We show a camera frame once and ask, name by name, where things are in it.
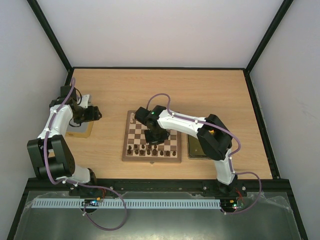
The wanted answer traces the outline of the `gold tin lid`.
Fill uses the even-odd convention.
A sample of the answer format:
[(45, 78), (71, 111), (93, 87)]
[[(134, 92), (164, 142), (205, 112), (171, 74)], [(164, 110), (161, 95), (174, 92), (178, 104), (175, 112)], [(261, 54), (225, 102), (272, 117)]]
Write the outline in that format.
[(93, 121), (84, 122), (81, 125), (76, 125), (72, 122), (68, 125), (65, 136), (72, 138), (88, 138), (91, 135), (93, 126)]

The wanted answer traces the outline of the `wooden chess board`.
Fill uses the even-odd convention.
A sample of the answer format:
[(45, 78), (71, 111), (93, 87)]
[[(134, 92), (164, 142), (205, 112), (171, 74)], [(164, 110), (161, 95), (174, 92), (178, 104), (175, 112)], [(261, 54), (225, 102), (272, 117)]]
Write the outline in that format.
[(122, 161), (141, 163), (175, 163), (182, 162), (181, 133), (168, 130), (169, 137), (161, 144), (147, 143), (147, 127), (135, 120), (135, 111), (127, 112)]

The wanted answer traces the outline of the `gold tin with pieces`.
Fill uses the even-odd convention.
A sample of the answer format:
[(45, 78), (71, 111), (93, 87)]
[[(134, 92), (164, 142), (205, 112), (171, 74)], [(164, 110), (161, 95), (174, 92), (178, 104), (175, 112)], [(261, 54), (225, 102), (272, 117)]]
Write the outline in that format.
[(189, 159), (208, 160), (197, 138), (187, 135), (187, 156)]

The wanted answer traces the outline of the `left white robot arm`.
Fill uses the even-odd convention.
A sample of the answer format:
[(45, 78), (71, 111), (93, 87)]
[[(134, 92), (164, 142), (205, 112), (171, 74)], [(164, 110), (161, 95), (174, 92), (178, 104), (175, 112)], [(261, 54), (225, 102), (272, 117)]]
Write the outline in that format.
[(48, 179), (53, 184), (68, 182), (76, 186), (97, 184), (92, 169), (76, 165), (65, 140), (71, 121), (81, 126), (102, 118), (99, 108), (90, 104), (90, 99), (87, 94), (78, 100), (76, 88), (64, 85), (60, 88), (60, 96), (51, 101), (43, 131), (27, 143), (31, 164), (39, 180)]

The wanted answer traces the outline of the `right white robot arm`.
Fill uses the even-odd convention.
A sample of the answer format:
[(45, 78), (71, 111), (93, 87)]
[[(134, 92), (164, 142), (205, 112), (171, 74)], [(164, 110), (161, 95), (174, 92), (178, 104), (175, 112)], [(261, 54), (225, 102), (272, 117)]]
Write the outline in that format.
[(232, 166), (232, 140), (236, 137), (214, 114), (195, 117), (169, 110), (157, 105), (153, 110), (140, 107), (134, 119), (147, 127), (145, 135), (148, 144), (162, 144), (174, 130), (196, 138), (203, 153), (214, 161), (218, 191), (229, 196), (236, 189), (236, 173)]

